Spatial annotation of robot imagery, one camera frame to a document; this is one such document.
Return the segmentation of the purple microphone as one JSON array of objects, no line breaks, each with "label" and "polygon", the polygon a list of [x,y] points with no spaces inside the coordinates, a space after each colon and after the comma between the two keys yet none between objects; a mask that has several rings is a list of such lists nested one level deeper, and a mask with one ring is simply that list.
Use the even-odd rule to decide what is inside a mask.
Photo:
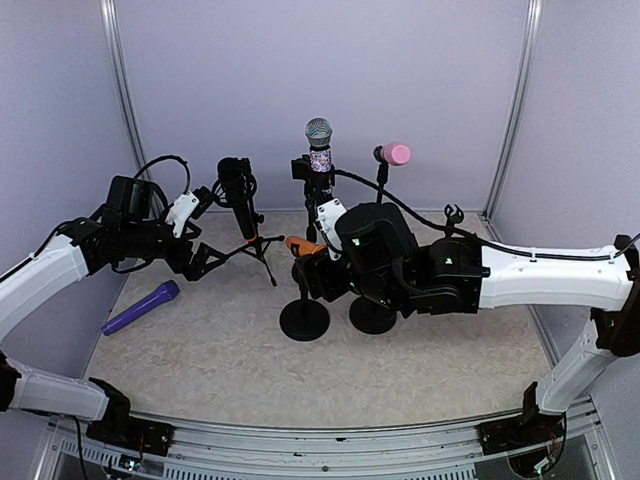
[{"label": "purple microphone", "polygon": [[110,336],[122,330],[160,305],[172,301],[179,293],[179,286],[173,280],[160,284],[154,291],[138,300],[114,318],[108,320],[101,327],[101,333],[104,336]]}]

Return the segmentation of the black round-base stand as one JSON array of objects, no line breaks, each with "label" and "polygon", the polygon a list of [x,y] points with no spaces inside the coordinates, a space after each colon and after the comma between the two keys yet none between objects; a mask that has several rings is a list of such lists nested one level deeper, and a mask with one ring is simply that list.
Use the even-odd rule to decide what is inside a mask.
[{"label": "black round-base stand", "polygon": [[322,337],[330,325],[328,310],[309,294],[304,267],[310,255],[294,262],[293,278],[298,286],[299,298],[289,302],[281,311],[279,325],[285,336],[298,342],[311,342]]},{"label": "black round-base stand", "polygon": [[351,324],[360,332],[380,335],[391,330],[396,323],[396,312],[366,298],[357,298],[349,308]]},{"label": "black round-base stand", "polygon": [[444,234],[447,238],[454,235],[463,236],[464,233],[458,227],[464,221],[465,214],[463,210],[457,204],[447,204],[444,207],[443,213],[446,217],[446,224]]}]

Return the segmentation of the orange microphone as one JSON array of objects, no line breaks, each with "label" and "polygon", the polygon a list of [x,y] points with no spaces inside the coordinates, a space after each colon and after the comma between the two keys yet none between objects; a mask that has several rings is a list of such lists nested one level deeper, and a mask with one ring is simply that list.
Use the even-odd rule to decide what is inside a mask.
[{"label": "orange microphone", "polygon": [[298,236],[288,236],[285,244],[295,258],[316,255],[327,250],[325,244],[317,244]]}]

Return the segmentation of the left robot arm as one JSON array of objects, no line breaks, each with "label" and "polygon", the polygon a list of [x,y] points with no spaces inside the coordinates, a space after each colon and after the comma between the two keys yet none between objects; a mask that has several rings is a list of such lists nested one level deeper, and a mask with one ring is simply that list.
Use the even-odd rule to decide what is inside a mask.
[{"label": "left robot arm", "polygon": [[[193,222],[213,203],[213,192],[206,187],[186,191],[166,202],[159,218],[150,219],[152,198],[161,194],[151,181],[116,176],[96,212],[56,227],[36,252],[2,275],[1,335],[8,336],[66,287],[127,259],[143,264],[163,260],[189,281],[222,265],[224,253],[194,243],[201,231]],[[160,437],[170,427],[131,415],[129,398],[104,380],[74,379],[3,356],[1,409],[73,416],[88,421],[92,439],[140,452],[167,452]]]}]

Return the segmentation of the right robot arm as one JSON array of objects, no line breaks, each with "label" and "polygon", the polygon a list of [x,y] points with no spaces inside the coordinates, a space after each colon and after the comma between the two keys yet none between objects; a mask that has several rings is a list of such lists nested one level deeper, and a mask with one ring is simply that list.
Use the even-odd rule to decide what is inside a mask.
[{"label": "right robot arm", "polygon": [[323,244],[289,240],[298,280],[313,298],[354,293],[376,313],[474,314],[514,305],[587,307],[573,346],[524,392],[520,414],[482,423],[485,454],[525,448],[565,432],[567,410],[615,360],[639,351],[639,253],[633,239],[593,249],[539,250],[493,243],[448,214],[442,237],[419,245],[392,203],[321,205]]}]

